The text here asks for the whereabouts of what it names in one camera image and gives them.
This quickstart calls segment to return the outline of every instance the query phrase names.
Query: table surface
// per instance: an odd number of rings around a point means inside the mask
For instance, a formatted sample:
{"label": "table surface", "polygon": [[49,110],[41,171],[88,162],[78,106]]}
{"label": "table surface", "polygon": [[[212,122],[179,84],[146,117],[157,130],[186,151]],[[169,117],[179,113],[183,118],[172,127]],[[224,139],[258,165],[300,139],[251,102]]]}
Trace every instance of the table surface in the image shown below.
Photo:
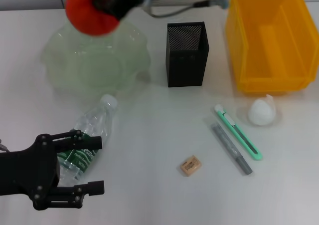
{"label": "table surface", "polygon": [[[319,25],[319,3],[309,3]],[[270,127],[247,122],[254,98],[236,91],[223,27],[226,12],[191,10],[155,20],[140,9],[129,21],[148,37],[149,74],[119,96],[110,142],[84,177],[104,180],[105,194],[86,197],[82,209],[38,212],[25,195],[0,197],[1,225],[317,225],[319,211],[319,81],[276,97]],[[203,86],[168,88],[166,24],[205,21],[210,52]],[[65,22],[63,10],[0,12],[0,138],[12,151],[41,133],[71,129],[90,104],[54,91],[39,55]],[[242,174],[208,125],[221,103],[264,155]],[[178,169],[195,155],[203,166],[187,178]]]}

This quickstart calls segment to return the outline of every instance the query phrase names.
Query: green utility knife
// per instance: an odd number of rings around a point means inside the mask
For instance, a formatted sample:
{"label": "green utility knife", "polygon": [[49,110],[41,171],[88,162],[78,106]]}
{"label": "green utility knife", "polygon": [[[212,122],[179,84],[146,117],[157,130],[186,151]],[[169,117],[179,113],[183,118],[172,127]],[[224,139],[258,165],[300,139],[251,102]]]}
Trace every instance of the green utility knife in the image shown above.
{"label": "green utility knife", "polygon": [[223,106],[218,104],[215,106],[215,111],[224,124],[229,128],[229,130],[234,134],[239,143],[244,146],[244,148],[248,151],[248,153],[255,160],[261,160],[263,155],[259,152],[256,146],[247,138],[244,132],[239,128],[239,126],[235,123],[235,121],[227,114],[224,110]]}

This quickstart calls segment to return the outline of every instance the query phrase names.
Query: gray marker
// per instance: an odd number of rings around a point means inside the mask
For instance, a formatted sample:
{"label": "gray marker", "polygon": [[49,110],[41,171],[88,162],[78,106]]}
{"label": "gray marker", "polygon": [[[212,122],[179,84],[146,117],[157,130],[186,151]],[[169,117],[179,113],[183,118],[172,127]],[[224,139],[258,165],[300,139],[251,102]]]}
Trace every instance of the gray marker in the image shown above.
{"label": "gray marker", "polygon": [[253,171],[249,167],[248,163],[246,160],[243,158],[241,153],[238,151],[234,143],[230,140],[228,135],[225,133],[223,128],[218,124],[215,123],[211,125],[212,130],[215,132],[217,137],[220,139],[222,144],[225,146],[227,151],[230,153],[230,155],[235,159],[235,161],[239,164],[241,169],[244,171],[245,174],[251,174]]}

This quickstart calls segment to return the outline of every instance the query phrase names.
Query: yellow storage box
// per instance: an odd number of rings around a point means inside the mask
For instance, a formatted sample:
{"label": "yellow storage box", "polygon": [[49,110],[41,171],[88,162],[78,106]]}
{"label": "yellow storage box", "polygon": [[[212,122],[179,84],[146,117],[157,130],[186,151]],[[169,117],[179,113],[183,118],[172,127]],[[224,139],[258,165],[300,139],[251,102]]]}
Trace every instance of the yellow storage box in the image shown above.
{"label": "yellow storage box", "polygon": [[304,0],[231,0],[226,24],[238,89],[306,88],[319,65],[319,35]]}

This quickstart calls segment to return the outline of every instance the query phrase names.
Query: white cotton ball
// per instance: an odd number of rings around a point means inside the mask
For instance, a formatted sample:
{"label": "white cotton ball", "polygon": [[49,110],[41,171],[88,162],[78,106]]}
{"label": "white cotton ball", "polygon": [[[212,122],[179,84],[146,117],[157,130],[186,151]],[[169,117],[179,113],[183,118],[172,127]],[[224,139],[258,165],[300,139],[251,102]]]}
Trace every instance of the white cotton ball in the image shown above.
{"label": "white cotton ball", "polygon": [[266,98],[257,99],[248,111],[250,122],[259,126],[272,123],[275,117],[276,107],[273,97],[270,95],[267,95]]}

